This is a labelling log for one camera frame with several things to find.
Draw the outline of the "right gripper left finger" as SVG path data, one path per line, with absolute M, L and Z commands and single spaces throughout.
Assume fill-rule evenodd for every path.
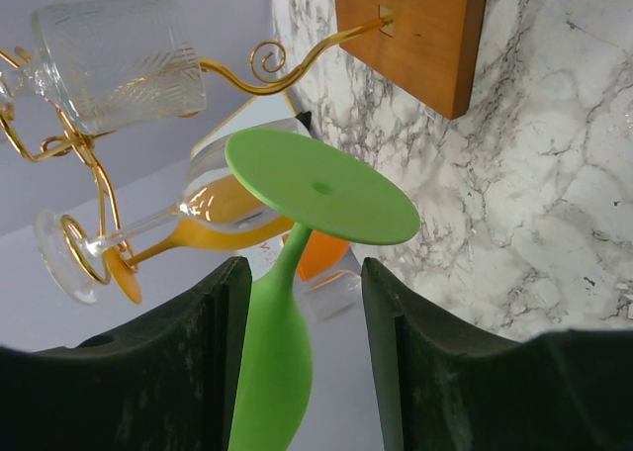
M 234 257 L 74 348 L 3 348 L 2 448 L 227 449 L 250 293 Z

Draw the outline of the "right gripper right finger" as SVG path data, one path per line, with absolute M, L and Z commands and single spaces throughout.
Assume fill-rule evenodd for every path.
M 628 450 L 632 333 L 515 342 L 436 306 L 373 258 L 362 267 L 388 450 Z

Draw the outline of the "yellow plastic goblet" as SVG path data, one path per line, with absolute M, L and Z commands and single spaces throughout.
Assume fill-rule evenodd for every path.
M 233 175 L 227 175 L 184 196 L 184 201 L 167 210 L 167 220 L 178 214 L 176 228 L 165 239 L 128 259 L 118 246 L 108 248 L 105 264 L 120 289 L 135 304 L 142 294 L 134 267 L 168 249 L 187 247 L 233 251 L 250 247 L 282 232 L 293 222 L 268 208 L 250 194 Z

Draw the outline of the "clear round wine glass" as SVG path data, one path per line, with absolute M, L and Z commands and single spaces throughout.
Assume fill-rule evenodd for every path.
M 227 136 L 209 144 L 191 159 L 182 193 L 173 205 L 111 233 L 88 236 L 72 216 L 50 210 L 40 212 L 35 219 L 34 234 L 57 286 L 79 304 L 94 304 L 99 288 L 115 281 L 105 264 L 104 253 L 108 248 L 118 246 L 128 259 L 152 247 L 172 233 L 180 220 L 178 214 L 166 220 L 168 209 L 177 207 L 194 189 L 233 175 L 225 157 L 228 140 Z

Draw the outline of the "green plastic goblet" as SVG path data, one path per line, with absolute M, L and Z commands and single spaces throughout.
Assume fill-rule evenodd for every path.
M 243 130 L 226 143 L 226 161 L 249 193 L 294 222 L 276 262 L 251 287 L 228 447 L 285 450 L 313 383 L 309 330 L 293 293 L 311 234 L 394 245 L 419 231 L 420 217 L 385 176 L 311 137 Z

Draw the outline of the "clear patterned stemmed glass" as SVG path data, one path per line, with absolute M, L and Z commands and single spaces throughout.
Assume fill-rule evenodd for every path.
M 82 133 L 187 116 L 207 106 L 178 0 L 92 0 L 35 10 L 33 58 L 1 73 L 1 102 L 37 94 Z

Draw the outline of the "clear glass near whiteboard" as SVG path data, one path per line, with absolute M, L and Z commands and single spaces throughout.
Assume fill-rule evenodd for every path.
M 360 297 L 360 275 L 350 270 L 323 273 L 311 280 L 299 295 L 312 323 L 325 322 L 347 311 Z

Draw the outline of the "white framed whiteboard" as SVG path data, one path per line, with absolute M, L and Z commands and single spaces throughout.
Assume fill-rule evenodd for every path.
M 265 126 L 267 128 L 294 132 L 313 137 L 313 113 L 297 111 L 286 94 L 272 97 L 252 98 L 233 115 L 226 119 L 207 136 L 201 139 L 191 151 L 193 159 L 209 144 L 244 129 Z M 254 280 L 267 273 L 282 249 L 282 237 L 292 223 L 286 218 L 275 220 L 270 225 L 246 233 L 226 233 L 214 227 L 203 225 L 202 249 L 228 251 L 245 257 L 250 265 Z

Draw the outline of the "orange plastic goblet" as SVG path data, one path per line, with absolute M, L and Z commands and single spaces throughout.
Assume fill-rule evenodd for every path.
M 298 276 L 308 282 L 338 263 L 348 249 L 348 241 L 315 230 L 298 264 Z

